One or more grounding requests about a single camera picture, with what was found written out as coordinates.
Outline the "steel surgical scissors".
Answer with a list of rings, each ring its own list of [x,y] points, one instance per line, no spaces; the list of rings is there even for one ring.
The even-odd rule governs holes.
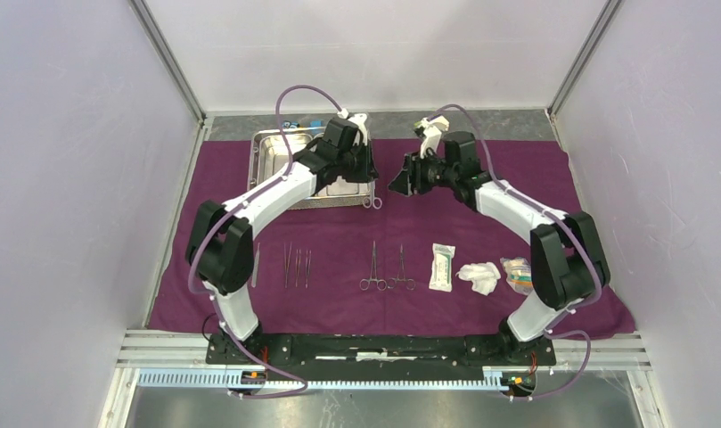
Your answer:
[[[383,205],[382,199],[376,194],[377,182],[373,181],[367,185],[367,192],[362,205],[366,209],[380,210]]]

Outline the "steel surgical tray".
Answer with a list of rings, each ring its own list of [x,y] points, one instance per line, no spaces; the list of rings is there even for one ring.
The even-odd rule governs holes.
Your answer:
[[[285,130],[287,143],[297,152],[303,149],[317,136],[322,136],[324,128],[296,128]],[[269,179],[288,161],[287,145],[278,130],[257,132],[251,139],[250,170],[248,189]],[[322,209],[335,207],[363,206],[368,184],[354,184],[339,177],[336,182],[325,187],[316,196],[307,197],[294,204],[293,210]]]

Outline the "purple cloth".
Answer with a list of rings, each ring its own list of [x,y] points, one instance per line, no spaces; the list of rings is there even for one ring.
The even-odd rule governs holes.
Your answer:
[[[501,258],[530,258],[528,245],[506,227],[458,202],[446,188],[406,198],[387,190],[399,172],[406,152],[418,146],[414,139],[376,140],[374,159],[379,170],[379,210],[362,206],[290,210],[258,235],[260,259],[256,287],[250,288],[255,313],[265,333],[342,333],[462,336],[495,333],[500,321],[524,301],[500,280],[483,296],[471,283],[453,273],[453,291],[428,288],[432,244],[455,246],[453,272],[464,264]],[[550,141],[489,141],[497,174],[521,192],[565,210],[580,210],[569,172],[569,159]],[[208,141],[201,147],[193,172],[172,256],[154,302],[148,328],[200,333],[204,319],[214,312],[207,295],[188,290],[189,263],[185,249],[200,204],[224,202],[247,190],[250,142]],[[404,285],[378,291],[359,288],[368,277],[373,242],[377,245],[379,276],[397,275],[399,247],[403,246],[406,276],[416,288]],[[292,245],[290,283],[284,287],[283,246]],[[305,262],[299,284],[294,273],[297,250],[311,253],[308,287]],[[559,332],[581,329],[593,339],[632,333],[635,321],[625,304],[605,287],[595,304],[578,309],[558,326]]]

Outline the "steel forceps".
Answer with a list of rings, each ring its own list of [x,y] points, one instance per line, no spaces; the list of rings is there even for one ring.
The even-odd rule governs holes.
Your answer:
[[[284,256],[283,286],[284,286],[284,288],[287,288],[289,285],[291,253],[292,253],[292,243],[286,243],[283,247],[283,256]]]
[[[296,288],[299,287],[299,273],[300,273],[300,269],[301,269],[301,261],[302,261],[302,251],[301,251],[301,249],[298,249],[296,258],[295,258],[295,276],[294,276],[294,286]]]

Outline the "white suture packet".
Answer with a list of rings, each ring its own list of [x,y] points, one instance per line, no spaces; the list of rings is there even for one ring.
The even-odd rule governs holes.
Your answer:
[[[429,288],[439,292],[452,291],[452,262],[455,256],[455,247],[440,243],[432,244],[433,260]]]

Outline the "white gauze wad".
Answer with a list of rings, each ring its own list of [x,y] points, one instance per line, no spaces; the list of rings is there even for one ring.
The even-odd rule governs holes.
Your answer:
[[[471,289],[483,296],[488,296],[501,279],[501,273],[492,262],[472,263],[463,265],[456,273],[458,279],[471,282]]]

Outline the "clear bag of supplies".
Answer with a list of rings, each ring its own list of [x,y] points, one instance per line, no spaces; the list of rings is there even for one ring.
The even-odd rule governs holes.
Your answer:
[[[530,295],[533,290],[532,271],[527,259],[500,259],[505,272],[505,281],[518,294]]]

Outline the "steel scalpel handle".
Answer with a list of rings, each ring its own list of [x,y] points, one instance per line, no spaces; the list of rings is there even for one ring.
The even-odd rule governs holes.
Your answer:
[[[260,261],[260,243],[257,243],[257,245],[255,246],[253,272],[252,272],[252,275],[250,278],[250,287],[251,288],[257,287],[259,261]]]

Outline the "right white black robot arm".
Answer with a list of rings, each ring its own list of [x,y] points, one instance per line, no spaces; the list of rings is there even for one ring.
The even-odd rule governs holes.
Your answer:
[[[412,196],[448,188],[457,201],[529,246],[534,289],[491,337],[503,361],[519,364],[540,337],[552,336],[563,318],[598,301],[610,283],[594,218],[553,209],[517,190],[496,174],[491,160],[479,157],[471,132],[417,128],[415,134],[421,146],[406,154],[391,191]]]

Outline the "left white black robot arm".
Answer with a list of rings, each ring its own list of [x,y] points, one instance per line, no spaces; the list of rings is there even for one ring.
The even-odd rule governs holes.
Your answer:
[[[266,181],[225,203],[206,201],[198,208],[185,253],[188,281],[201,282],[230,336],[227,349],[239,362],[251,363],[262,351],[248,290],[255,238],[296,203],[338,179],[357,184],[377,179],[367,121],[365,113],[331,119],[320,136]]]

